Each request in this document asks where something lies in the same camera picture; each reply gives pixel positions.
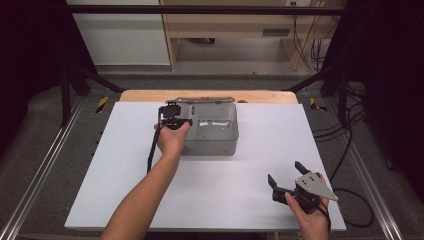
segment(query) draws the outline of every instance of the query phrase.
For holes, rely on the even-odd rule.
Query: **white wall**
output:
[[[158,0],[67,0],[68,4],[158,5]],[[160,15],[74,14],[96,65],[169,65]]]

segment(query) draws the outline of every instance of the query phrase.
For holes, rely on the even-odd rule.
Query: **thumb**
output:
[[[299,221],[300,219],[303,219],[303,217],[305,216],[305,213],[303,212],[302,208],[300,207],[296,199],[292,195],[290,195],[290,193],[288,192],[286,192],[284,196],[286,197],[287,205],[289,205],[290,209],[292,210],[297,220]]]

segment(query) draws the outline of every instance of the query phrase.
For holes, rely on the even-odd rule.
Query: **power outlet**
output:
[[[287,0],[286,7],[309,7],[311,0]]]

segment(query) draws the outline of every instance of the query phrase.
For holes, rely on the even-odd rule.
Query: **yellow and black tape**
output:
[[[320,110],[321,112],[326,112],[327,108],[326,107],[318,107],[317,104],[315,103],[315,99],[311,98],[311,109],[312,110]]]
[[[96,113],[101,113],[103,111],[103,108],[106,105],[108,97],[102,97],[102,99],[100,99],[99,105],[97,105],[97,109],[96,109]]]

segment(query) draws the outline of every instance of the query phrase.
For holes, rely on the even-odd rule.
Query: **black horizontal bar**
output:
[[[48,9],[91,14],[236,14],[236,15],[319,15],[358,14],[363,10],[343,7],[262,7],[198,5],[47,5]]]

